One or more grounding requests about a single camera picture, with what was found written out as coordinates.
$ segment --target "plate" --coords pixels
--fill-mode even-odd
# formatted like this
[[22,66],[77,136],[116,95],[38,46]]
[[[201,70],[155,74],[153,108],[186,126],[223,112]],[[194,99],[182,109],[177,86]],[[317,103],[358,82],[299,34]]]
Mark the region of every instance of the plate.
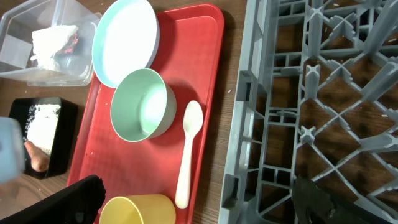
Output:
[[149,68],[159,46],[159,23],[146,0],[118,0],[100,20],[93,42],[93,66],[104,85]]

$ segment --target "wooden table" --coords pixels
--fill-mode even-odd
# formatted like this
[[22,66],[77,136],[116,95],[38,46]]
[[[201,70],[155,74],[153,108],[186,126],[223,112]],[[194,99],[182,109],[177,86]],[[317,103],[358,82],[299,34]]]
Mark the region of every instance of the wooden table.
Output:
[[[8,0],[0,5],[0,15],[10,8],[18,5],[24,0]],[[93,12],[104,13],[114,0],[78,0]],[[244,15],[246,8],[245,0],[149,0],[156,11],[163,11],[190,4],[201,2],[212,2],[222,9],[225,18],[225,32],[223,47],[221,50],[220,64],[216,81],[214,105],[211,112],[210,127],[208,130],[207,144],[201,178],[198,186],[197,202],[195,205],[194,223],[216,223],[220,205],[221,187],[224,174],[226,151],[228,147],[230,122],[233,112],[236,78],[238,74],[239,54],[243,34]],[[301,51],[302,25],[285,26],[279,29],[277,44],[278,52]],[[338,39],[332,43],[334,48],[342,48],[346,42]],[[306,64],[314,66],[314,61],[309,60]],[[354,80],[357,83],[366,83],[380,68],[364,59],[357,63],[352,69]],[[321,68],[320,81],[324,81],[330,74],[327,68]],[[298,80],[289,78],[278,78],[274,82],[272,105],[289,106],[297,102]],[[73,88],[32,88],[23,82],[0,79],[0,116],[8,116],[11,103],[15,98],[36,96],[60,96],[80,106],[79,121],[83,114],[87,99],[89,86]],[[380,101],[389,108],[398,109],[398,88],[387,92]],[[336,80],[322,89],[318,94],[319,99],[326,105],[337,111],[352,105],[358,100],[358,94],[350,89],[341,80]],[[361,105],[363,110],[355,110],[345,116],[353,131],[361,138],[379,134],[389,128],[391,120],[384,118],[382,114],[369,103]],[[308,101],[302,106],[300,124],[307,128],[317,128],[325,124],[330,117],[315,103]],[[292,157],[292,133],[286,129],[271,128],[269,130],[269,145],[267,146],[266,164],[275,166],[289,166]],[[336,162],[356,148],[358,143],[351,139],[339,126],[328,128],[317,137],[315,144],[331,160]],[[381,154],[382,158],[394,167],[398,167],[398,155],[396,153]],[[325,163],[307,146],[303,146],[298,152],[296,174],[313,177],[325,169]],[[376,188],[392,180],[391,175],[378,164],[369,154],[362,154],[354,158],[349,164],[344,165],[340,171],[361,192],[368,194]],[[14,213],[42,200],[45,197],[65,187],[68,179],[66,174],[44,180],[37,180],[23,175],[17,180],[0,187],[0,218]],[[320,180],[320,184],[348,200],[355,200],[355,196],[344,186],[344,184],[331,175]],[[278,197],[275,189],[265,189],[267,192],[265,202],[272,201]],[[15,198],[5,202],[5,196]],[[398,194],[395,191],[386,192],[379,198],[385,203],[397,209]],[[271,215],[285,217],[287,221],[292,218],[291,204],[276,208]]]
[[[78,0],[92,12],[105,13],[114,0]],[[24,0],[7,0],[0,4],[0,16]],[[239,54],[242,42],[243,22],[246,1],[230,0],[149,0],[156,11],[176,7],[211,2],[222,9],[225,18],[225,32],[220,64],[217,74],[214,105],[208,131],[205,155],[195,205],[195,223],[216,223],[223,184],[224,164],[229,139],[230,122],[234,103],[234,92],[238,74]],[[90,86],[36,88],[24,82],[0,78],[0,116],[8,116],[12,102],[16,98],[59,96],[79,105],[79,123],[84,112]],[[63,175],[37,180],[22,175],[17,180],[0,186],[0,219],[18,212],[66,186],[69,171]]]

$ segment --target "white food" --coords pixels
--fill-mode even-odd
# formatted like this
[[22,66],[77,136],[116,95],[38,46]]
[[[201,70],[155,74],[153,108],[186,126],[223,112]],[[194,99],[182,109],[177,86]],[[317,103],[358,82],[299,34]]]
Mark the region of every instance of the white food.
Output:
[[39,67],[59,71],[60,65],[53,56],[69,42],[70,37],[76,34],[78,29],[76,25],[61,25],[33,31],[34,55],[30,60],[37,60]]
[[33,105],[29,108],[29,119],[25,127],[27,140],[47,155],[51,149],[57,129],[60,105]]

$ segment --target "white spoon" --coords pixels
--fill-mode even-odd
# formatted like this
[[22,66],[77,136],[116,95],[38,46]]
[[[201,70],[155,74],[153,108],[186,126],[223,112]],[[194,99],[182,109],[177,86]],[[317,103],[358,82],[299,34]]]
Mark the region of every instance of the white spoon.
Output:
[[188,207],[191,184],[191,156],[193,138],[198,134],[203,125],[203,112],[198,102],[189,102],[183,119],[182,126],[185,132],[185,145],[182,154],[180,175],[178,176],[175,204],[178,208]]

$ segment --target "food container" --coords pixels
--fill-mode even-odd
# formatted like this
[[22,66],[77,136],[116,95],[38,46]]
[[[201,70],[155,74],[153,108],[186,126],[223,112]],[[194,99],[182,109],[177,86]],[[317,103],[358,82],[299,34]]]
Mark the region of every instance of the food container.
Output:
[[[0,77],[27,81],[31,86],[83,86],[93,75],[91,49],[100,14],[93,14],[76,0],[29,0],[7,11],[0,21]],[[76,25],[72,52],[55,53],[58,66],[38,66],[33,56],[32,32]]]
[[44,138],[53,138],[49,169],[46,172],[36,172],[31,166],[30,156],[25,152],[25,174],[38,179],[63,174],[67,171],[70,149],[72,148],[73,134],[75,131],[75,123],[78,112],[76,104],[59,97],[46,98],[22,98],[16,99],[12,103],[10,118],[16,119],[22,129],[22,138],[27,139],[27,124],[32,121],[35,110],[34,106],[54,105],[59,106],[56,109],[57,120],[55,122],[55,134],[49,136],[45,130],[42,134]]

